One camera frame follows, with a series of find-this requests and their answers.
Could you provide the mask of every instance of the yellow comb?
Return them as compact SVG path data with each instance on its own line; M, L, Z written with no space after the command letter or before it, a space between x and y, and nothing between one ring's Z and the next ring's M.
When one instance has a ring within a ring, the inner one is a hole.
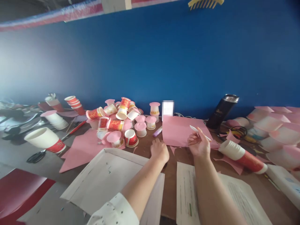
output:
M188 6L191 7L192 9L199 8L204 8L206 6L206 8L209 6L209 8L215 8L216 4L219 3L220 5L222 5L224 3L224 0L191 0L188 3Z

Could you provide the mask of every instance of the right hand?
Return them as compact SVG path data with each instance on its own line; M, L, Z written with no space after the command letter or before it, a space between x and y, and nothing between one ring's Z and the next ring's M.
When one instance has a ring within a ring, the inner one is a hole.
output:
M187 139L187 144L193 154L194 157L200 157L204 159L210 159L210 143L209 140L206 138L202 130L197 127L199 132L199 136L197 132L193 132Z

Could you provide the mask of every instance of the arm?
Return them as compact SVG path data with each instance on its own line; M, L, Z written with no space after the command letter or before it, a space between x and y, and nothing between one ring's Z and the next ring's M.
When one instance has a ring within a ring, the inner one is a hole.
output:
M202 225L247 225L244 217L223 186L210 160L210 144L202 130L188 139L194 156L199 216Z

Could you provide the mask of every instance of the table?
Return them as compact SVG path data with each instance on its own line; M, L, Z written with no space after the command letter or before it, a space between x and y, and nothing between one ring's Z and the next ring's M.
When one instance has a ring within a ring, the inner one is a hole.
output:
M152 136L153 133L162 125L159 121L156 123L156 129L149 131L147 130L147 136L140 138L139 144L134 151L134 148L126 147L124 150L150 158L150 146L152 140L155 138ZM221 143L221 140L212 133L213 138ZM159 139L163 139L162 133L158 135ZM266 153L259 146L255 146L257 150ZM168 146L170 153L170 159L165 169L162 170L165 173L165 184L162 198L162 216L176 220L176 173L177 173L177 162L194 165L193 156L189 148L177 148L175 155L173 155L170 147ZM220 159L222 154L217 150L211 150L211 160L217 171L221 171L222 174L229 175L234 178L238 178L246 182L253 189L256 197L260 204L268 215L273 225L287 225L287 224L300 224L300 212L292 204L292 202L281 192L278 191L263 175L257 175L244 169L243 173L239 176L235 170L226 162L215 161L213 158Z

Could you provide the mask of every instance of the white paper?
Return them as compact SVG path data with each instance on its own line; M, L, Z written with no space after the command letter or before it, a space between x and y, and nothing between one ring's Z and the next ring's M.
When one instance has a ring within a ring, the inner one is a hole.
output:
M92 215L138 173L147 158L118 148L105 148L83 169L61 198ZM140 224L159 225L165 175L160 173Z
M272 225L247 183L223 174L218 173L218 175L248 225ZM195 167L177 162L176 223L178 225L200 224L195 186Z

